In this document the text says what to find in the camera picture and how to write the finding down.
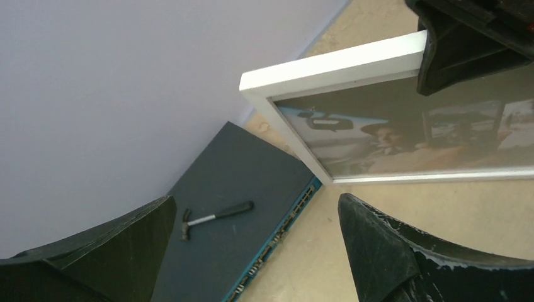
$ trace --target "black plastic object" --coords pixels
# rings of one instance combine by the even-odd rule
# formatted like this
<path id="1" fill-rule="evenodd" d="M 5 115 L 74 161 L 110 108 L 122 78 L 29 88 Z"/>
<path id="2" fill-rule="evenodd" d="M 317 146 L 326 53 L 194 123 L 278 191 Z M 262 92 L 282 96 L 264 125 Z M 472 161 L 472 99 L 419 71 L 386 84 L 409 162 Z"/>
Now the black plastic object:
<path id="1" fill-rule="evenodd" d="M 254 208 L 252 201 L 245 201 L 244 203 L 236 204 L 224 210 L 216 212 L 214 215 L 216 218 L 230 217 L 244 212 L 248 212 Z"/>
<path id="2" fill-rule="evenodd" d="M 360 302 L 534 301 L 534 261 L 447 242 L 350 194 L 338 211 Z"/>
<path id="3" fill-rule="evenodd" d="M 428 96 L 458 82 L 534 60 L 532 0 L 405 0 L 428 37 L 418 93 Z"/>
<path id="4" fill-rule="evenodd" d="M 150 301 L 176 216 L 172 197 L 0 260 L 0 301 Z"/>
<path id="5" fill-rule="evenodd" d="M 176 224 L 152 301 L 234 299 L 243 275 L 314 180 L 300 160 L 226 123 L 168 194 L 195 217 L 236 201 L 252 200 L 254 210 L 195 225 L 188 243 Z"/>

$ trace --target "beige floor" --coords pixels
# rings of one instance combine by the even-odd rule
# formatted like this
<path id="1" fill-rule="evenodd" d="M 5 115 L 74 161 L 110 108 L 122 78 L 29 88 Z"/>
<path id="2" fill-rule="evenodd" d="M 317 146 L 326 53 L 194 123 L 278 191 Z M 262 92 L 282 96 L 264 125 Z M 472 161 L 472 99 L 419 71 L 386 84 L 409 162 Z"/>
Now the beige floor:
<path id="1" fill-rule="evenodd" d="M 353 0 L 309 55 L 403 35 L 416 25 L 403 0 Z M 262 117 L 246 129 L 291 153 Z M 337 214 L 345 192 L 446 240 L 534 260 L 534 181 L 330 186 L 316 194 L 241 301 L 358 301 Z"/>

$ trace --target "metal hammer shaft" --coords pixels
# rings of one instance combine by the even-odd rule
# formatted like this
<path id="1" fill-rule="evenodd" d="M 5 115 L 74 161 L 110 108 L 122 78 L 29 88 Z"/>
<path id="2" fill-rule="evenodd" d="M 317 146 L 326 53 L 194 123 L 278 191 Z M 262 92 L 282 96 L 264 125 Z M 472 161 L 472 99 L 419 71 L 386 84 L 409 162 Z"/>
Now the metal hammer shaft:
<path id="1" fill-rule="evenodd" d="M 187 225 L 192 227 L 193 225 L 197 225 L 199 223 L 203 223 L 203 222 L 206 222 L 206 221 L 214 220 L 216 218 L 217 217 L 215 217 L 215 214 L 212 214 L 210 216 L 206 216 L 206 217 L 202 217 L 202 218 L 195 219 L 195 220 L 192 220 L 192 221 L 188 221 Z"/>

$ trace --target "picture frame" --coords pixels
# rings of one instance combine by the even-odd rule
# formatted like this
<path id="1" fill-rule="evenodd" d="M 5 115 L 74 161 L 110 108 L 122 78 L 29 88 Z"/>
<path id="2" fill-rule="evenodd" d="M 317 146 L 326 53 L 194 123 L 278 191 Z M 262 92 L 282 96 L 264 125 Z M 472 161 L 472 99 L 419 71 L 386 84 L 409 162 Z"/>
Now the picture frame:
<path id="1" fill-rule="evenodd" d="M 508 76 L 509 82 L 514 80 L 513 85 L 526 87 L 511 98 L 495 92 L 495 89 L 485 93 L 480 85 L 496 85 L 486 84 L 482 79 L 469 84 L 476 89 L 463 83 L 457 84 L 466 93 L 445 89 L 446 92 L 436 94 L 442 100 L 435 101 L 432 96 L 416 95 L 416 86 L 413 85 L 423 59 L 426 36 L 426 31 L 418 31 L 246 72 L 241 77 L 239 90 L 323 184 L 521 179 L 534 176 L 534 157 L 523 156 L 530 154 L 530 147 L 534 146 L 534 120 L 530 131 L 530 117 L 534 117 L 534 101 L 530 100 L 534 99 L 534 87 L 530 87 L 532 85 L 528 82 L 528 76 L 532 76 L 534 69 L 522 69 L 517 75 L 499 75 L 501 79 L 491 79 L 503 82 L 502 77 Z M 378 94 L 377 91 L 380 91 L 380 97 L 374 95 Z M 406 98 L 408 93 L 408 99 L 397 101 L 394 98 L 395 94 Z M 464 95 L 470 99 L 464 102 L 461 100 Z M 504 127 L 503 114 L 519 105 L 526 108 L 521 109 L 521 116 L 526 118 L 522 118 L 518 125 L 522 133 L 528 135 L 519 139 L 515 135 L 513 142 L 507 144 L 511 147 L 500 150 L 497 142 L 500 142 L 499 135 L 502 134 L 499 129 Z M 395 145 L 394 140 L 388 138 L 388 135 L 391 136 L 388 131 L 400 130 L 384 127 L 396 123 L 393 120 L 397 113 L 402 115 L 401 111 L 410 110 L 413 112 L 409 114 L 414 114 L 415 120 L 418 120 L 413 122 L 418 129 L 406 133 L 415 137 L 414 133 L 421 132 L 421 136 L 418 143 L 414 139 L 411 146 L 405 148 Z M 404 121 L 399 124 L 405 129 L 414 120 L 408 118 L 409 114 L 403 113 Z M 506 130 L 510 132 L 510 123 L 518 118 L 514 115 L 515 111 L 507 114 Z M 523 137 L 527 138 L 526 143 L 517 142 L 523 141 Z M 350 145 L 358 147 L 348 152 L 351 159 L 335 158 L 336 154 L 347 153 Z M 522 153 L 518 153 L 517 145 L 528 149 L 521 149 Z M 509 160 L 512 155 L 506 154 L 511 154 L 512 149 L 515 157 L 521 155 L 522 162 Z M 504 154 L 505 160 L 492 159 L 497 157 L 495 154 Z M 447 160 L 451 166 L 439 166 Z"/>

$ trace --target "black rubber grip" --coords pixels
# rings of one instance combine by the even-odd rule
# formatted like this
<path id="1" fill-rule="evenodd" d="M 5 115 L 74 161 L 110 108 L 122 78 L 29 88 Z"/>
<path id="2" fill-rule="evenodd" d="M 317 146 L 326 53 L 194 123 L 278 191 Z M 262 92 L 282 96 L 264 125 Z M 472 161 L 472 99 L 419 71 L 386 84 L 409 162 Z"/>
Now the black rubber grip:
<path id="1" fill-rule="evenodd" d="M 216 212 L 214 215 L 216 218 L 223 218 L 228 216 L 234 216 L 239 213 L 250 211 L 254 208 L 254 203 L 252 201 L 245 201 L 244 203 L 236 204 L 224 210 Z"/>

